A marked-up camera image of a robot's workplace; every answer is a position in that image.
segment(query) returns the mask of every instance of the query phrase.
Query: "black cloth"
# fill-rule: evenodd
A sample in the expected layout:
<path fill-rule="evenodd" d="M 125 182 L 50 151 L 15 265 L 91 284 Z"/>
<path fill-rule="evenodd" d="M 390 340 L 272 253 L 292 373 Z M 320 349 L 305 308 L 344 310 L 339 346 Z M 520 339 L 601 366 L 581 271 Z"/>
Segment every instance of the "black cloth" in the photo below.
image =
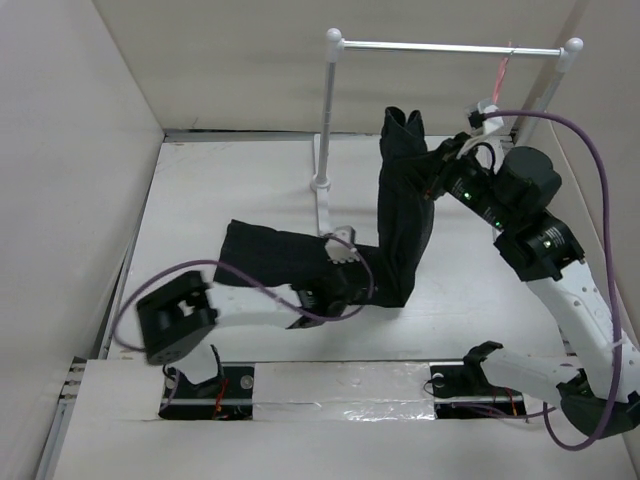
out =
<path fill-rule="evenodd" d="M 378 187 L 378 242 L 380 247 L 357 245 L 369 263 L 376 291 L 368 304 L 403 307 L 415 284 L 415 271 L 433 228 L 434 208 L 391 168 L 405 158 L 427 153 L 420 112 L 405 116 L 387 108 L 380 139 L 382 168 Z M 335 268 L 348 268 L 355 281 L 367 282 L 359 264 L 335 265 L 324 249 L 326 239 L 277 231 L 232 220 L 220 252 L 220 260 L 245 271 L 267 286 L 304 283 Z M 245 286 L 235 276 L 217 269 L 214 280 Z"/>

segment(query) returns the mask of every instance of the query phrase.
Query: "white rack frame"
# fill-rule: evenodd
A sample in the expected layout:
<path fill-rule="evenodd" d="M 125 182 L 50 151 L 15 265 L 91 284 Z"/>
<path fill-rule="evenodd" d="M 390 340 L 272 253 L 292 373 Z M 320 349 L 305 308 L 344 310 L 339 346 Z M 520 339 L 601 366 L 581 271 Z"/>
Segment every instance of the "white rack frame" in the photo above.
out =
<path fill-rule="evenodd" d="M 324 105 L 322 108 L 322 131 L 320 132 L 319 146 L 316 148 L 314 139 L 314 168 L 315 174 L 311 179 L 311 188 L 316 192 L 316 207 L 318 214 L 318 234 L 324 235 L 332 231 L 329 219 L 329 189 L 331 180 L 327 176 L 327 163 L 329 160 L 329 137 L 331 134 L 331 105 L 335 87 L 336 65 L 340 52 L 343 50 L 354 51 L 381 51 L 381 52 L 439 52 L 439 53 L 466 53 L 494 56 L 521 56 L 535 58 L 557 58 L 555 74 L 550 79 L 544 93 L 537 99 L 534 110 L 544 111 L 551 102 L 553 95 L 560 86 L 560 82 L 575 61 L 578 53 L 583 48 L 583 42 L 579 38 L 570 39 L 564 48 L 524 48 L 524 47 L 490 47 L 476 45 L 439 45 L 430 43 L 390 43 L 390 42 L 363 42 L 345 40 L 337 28 L 327 31 L 327 66 L 324 85 Z M 518 134 L 517 145 L 523 145 L 529 141 L 537 120 L 526 121 Z"/>

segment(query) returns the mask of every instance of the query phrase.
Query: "robotic arm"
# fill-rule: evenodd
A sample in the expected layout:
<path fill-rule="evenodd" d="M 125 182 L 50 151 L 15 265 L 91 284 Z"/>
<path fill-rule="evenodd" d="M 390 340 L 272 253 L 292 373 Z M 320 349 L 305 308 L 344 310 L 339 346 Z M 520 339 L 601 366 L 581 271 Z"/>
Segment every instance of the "robotic arm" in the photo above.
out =
<path fill-rule="evenodd" d="M 470 140 L 460 133 L 437 150 L 401 159 L 391 168 L 398 169 L 416 195 L 436 200 L 449 193 L 500 231 L 495 241 L 500 255 L 555 317 L 582 366 L 531 358 L 486 342 L 464 357 L 461 374 L 440 379 L 440 386 L 513 388 L 561 409 L 576 428 L 591 435 L 609 395 L 615 345 L 611 313 L 593 282 L 584 251 L 569 227 L 546 210 L 561 178 L 546 155 L 528 147 L 512 149 L 494 172 L 480 165 L 477 146 L 469 148 Z M 352 243 L 353 231 L 346 232 Z M 327 253 L 335 262 L 354 260 L 348 249 L 331 241 Z M 361 303 L 366 294 L 366 282 L 353 275 L 352 266 L 358 267 L 345 264 L 328 277 L 273 291 L 278 298 L 318 315 L 341 315 L 347 305 Z M 206 383 L 217 375 L 214 352 L 202 342 L 214 327 L 307 328 L 322 323 L 300 317 L 252 288 L 220 284 L 209 288 L 193 271 L 144 297 L 137 309 L 147 361 L 171 364 L 192 384 Z M 620 387 L 601 438 L 640 423 L 640 353 L 624 333 L 620 343 Z M 445 390 L 434 388 L 434 395 L 444 397 Z"/>

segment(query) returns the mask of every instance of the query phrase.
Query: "transparent tape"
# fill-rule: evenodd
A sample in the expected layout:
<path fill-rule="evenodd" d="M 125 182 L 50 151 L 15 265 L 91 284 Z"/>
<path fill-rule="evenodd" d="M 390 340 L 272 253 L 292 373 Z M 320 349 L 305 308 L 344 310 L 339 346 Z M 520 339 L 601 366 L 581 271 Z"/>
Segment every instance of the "transparent tape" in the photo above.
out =
<path fill-rule="evenodd" d="M 419 362 L 269 363 L 256 365 L 253 417 L 267 421 L 434 420 Z"/>

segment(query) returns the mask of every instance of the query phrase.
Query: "white wall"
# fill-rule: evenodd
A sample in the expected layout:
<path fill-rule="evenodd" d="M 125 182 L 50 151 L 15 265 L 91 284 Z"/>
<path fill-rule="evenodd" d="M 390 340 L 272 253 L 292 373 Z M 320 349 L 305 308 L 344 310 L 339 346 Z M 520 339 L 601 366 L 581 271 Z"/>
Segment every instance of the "white wall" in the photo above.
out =
<path fill-rule="evenodd" d="M 31 478 L 162 133 L 89 0 L 0 1 L 0 478 Z"/>
<path fill-rule="evenodd" d="M 361 40 L 552 47 L 574 6 L 585 2 L 95 0 L 163 127 L 295 131 L 320 129 L 329 27 Z M 399 104 L 422 109 L 431 134 L 458 131 L 462 108 L 491 94 L 498 63 L 345 53 L 335 130 L 379 132 L 384 108 Z M 524 103 L 541 66 L 511 63 L 505 106 Z"/>
<path fill-rule="evenodd" d="M 594 139 L 604 157 L 611 190 L 611 221 L 616 280 L 636 334 L 640 333 L 640 3 L 636 0 L 591 2 L 578 26 L 585 50 L 554 99 L 551 111 L 576 120 Z M 602 231 L 598 174 L 580 141 L 562 127 L 545 125 L 534 146 L 559 158 L 566 156 L 596 229 Z M 598 264 L 604 288 L 601 254 L 595 232 L 582 229 L 581 241 Z M 640 466 L 640 431 L 627 438 L 636 468 Z"/>

